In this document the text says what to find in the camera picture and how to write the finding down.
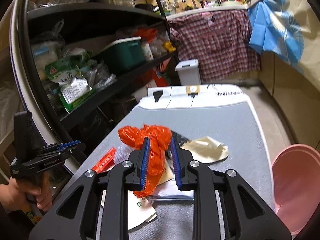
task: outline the orange plastic bag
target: orange plastic bag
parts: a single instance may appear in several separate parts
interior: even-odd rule
[[[125,126],[118,130],[120,140],[136,150],[141,149],[145,137],[150,138],[150,156],[148,163],[147,182],[143,191],[134,191],[133,194],[142,198],[149,196],[155,190],[164,171],[164,151],[171,141],[169,128],[159,125],[143,125],[137,127]]]
[[[140,36],[141,39],[146,39],[147,43],[153,41],[153,39],[157,36],[158,30],[152,28],[139,28],[133,35]]]

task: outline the pink plastic bucket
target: pink plastic bucket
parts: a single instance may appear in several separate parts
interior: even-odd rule
[[[320,202],[320,154],[308,145],[291,145],[274,159],[272,173],[276,214],[296,235]]]

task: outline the gray tabletop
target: gray tabletop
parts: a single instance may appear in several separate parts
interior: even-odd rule
[[[167,126],[189,139],[210,136],[223,142],[229,148],[229,157],[210,165],[210,168],[222,172],[227,169],[236,170],[274,210],[270,164],[259,128],[246,102],[227,106],[161,110],[147,110],[136,106],[80,166],[60,195],[94,166],[108,149],[119,146],[119,128],[125,125],[142,127],[144,123]],[[132,229],[130,239],[191,239],[192,202],[156,202],[153,207],[157,211],[157,218]],[[224,239],[222,225],[223,221],[220,220],[221,237]]]

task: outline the teal storage box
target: teal storage box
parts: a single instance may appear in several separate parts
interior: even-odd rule
[[[107,64],[110,73],[121,75],[145,63],[141,48],[141,37],[120,39],[108,44],[94,57]]]

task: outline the human hand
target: human hand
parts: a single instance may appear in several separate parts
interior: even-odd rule
[[[25,179],[10,178],[9,185],[0,185],[0,202],[7,212],[15,210],[31,210],[26,194],[36,196],[37,207],[48,211],[52,206],[49,175],[42,174],[41,187],[33,185]]]

